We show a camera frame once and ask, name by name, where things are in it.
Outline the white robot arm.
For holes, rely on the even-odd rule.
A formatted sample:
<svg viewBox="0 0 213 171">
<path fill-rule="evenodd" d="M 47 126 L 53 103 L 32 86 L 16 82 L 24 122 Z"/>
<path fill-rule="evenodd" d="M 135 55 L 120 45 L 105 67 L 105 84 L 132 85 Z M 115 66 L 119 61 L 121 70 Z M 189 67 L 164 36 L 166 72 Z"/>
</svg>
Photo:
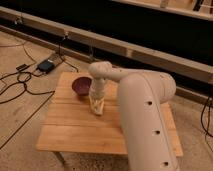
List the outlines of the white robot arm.
<svg viewBox="0 0 213 171">
<path fill-rule="evenodd" d="M 180 171 L 160 105 L 176 92 L 171 75 L 142 69 L 115 68 L 109 62 L 89 66 L 92 84 L 90 108 L 101 115 L 105 85 L 118 84 L 117 99 L 121 128 L 131 171 Z"/>
</svg>

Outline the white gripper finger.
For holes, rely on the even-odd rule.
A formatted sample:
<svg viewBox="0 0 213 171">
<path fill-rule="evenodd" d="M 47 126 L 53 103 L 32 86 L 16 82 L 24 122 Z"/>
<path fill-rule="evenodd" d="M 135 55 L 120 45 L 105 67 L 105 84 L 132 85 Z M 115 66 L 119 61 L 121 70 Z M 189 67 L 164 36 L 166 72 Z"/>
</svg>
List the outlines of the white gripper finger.
<svg viewBox="0 0 213 171">
<path fill-rule="evenodd" d="M 90 99 L 90 107 L 91 107 L 91 110 L 93 112 L 96 112 L 97 111 L 97 101 L 94 100 L 91 96 L 89 96 L 89 99 Z"/>
<path fill-rule="evenodd" d="M 103 108 L 104 108 L 104 98 L 98 101 L 98 106 L 97 106 L 98 114 L 103 114 Z"/>
</svg>

